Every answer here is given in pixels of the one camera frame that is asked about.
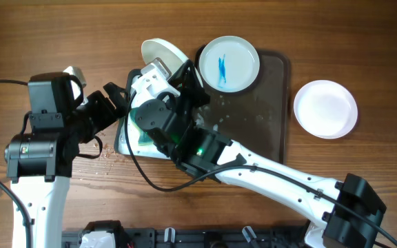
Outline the green yellow sponge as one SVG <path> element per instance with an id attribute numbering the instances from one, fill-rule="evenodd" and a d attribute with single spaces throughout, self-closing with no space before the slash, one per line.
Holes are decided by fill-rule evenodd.
<path id="1" fill-rule="evenodd" d="M 137 139 L 137 145 L 138 146 L 152 145 L 153 140 L 145 132 L 143 132 L 136 124 L 136 113 L 137 113 L 137 109 L 132 108 L 130 110 L 129 117 L 130 117 L 132 125 L 136 128 L 136 131 L 139 136 Z"/>

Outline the white plate blue smear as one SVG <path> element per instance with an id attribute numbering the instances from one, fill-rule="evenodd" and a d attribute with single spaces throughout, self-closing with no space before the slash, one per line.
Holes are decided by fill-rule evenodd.
<path id="1" fill-rule="evenodd" d="M 189 59 L 175 45 L 160 38 L 144 41 L 141 46 L 141 54 L 145 65 L 156 57 L 160 58 L 172 75 Z"/>

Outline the pinkish white plate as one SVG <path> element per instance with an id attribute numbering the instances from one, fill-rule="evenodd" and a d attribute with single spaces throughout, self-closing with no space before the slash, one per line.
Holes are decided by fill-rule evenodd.
<path id="1" fill-rule="evenodd" d="M 358 122 L 358 106 L 342 85 L 316 80 L 304 85 L 294 98 L 294 115 L 313 136 L 336 139 L 348 135 Z"/>

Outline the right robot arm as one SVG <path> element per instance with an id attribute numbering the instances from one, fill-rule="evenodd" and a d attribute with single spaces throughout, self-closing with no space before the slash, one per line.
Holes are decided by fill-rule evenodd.
<path id="1" fill-rule="evenodd" d="M 155 68 L 132 84 L 137 127 L 178 169 L 194 180 L 211 178 L 262 194 L 306 217 L 310 247 L 372 247 L 386 206 L 354 174 L 344 181 L 312 176 L 259 156 L 193 119 L 209 103 L 191 61 L 172 76 Z"/>

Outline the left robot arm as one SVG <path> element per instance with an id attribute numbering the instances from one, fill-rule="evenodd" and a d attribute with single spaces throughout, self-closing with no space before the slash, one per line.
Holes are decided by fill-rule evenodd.
<path id="1" fill-rule="evenodd" d="M 14 205 L 13 247 L 60 247 L 72 162 L 79 146 L 125 115 L 128 93 L 114 83 L 89 96 L 74 93 L 81 81 L 66 72 L 32 76 L 27 83 L 31 110 L 21 132 L 5 149 Z"/>

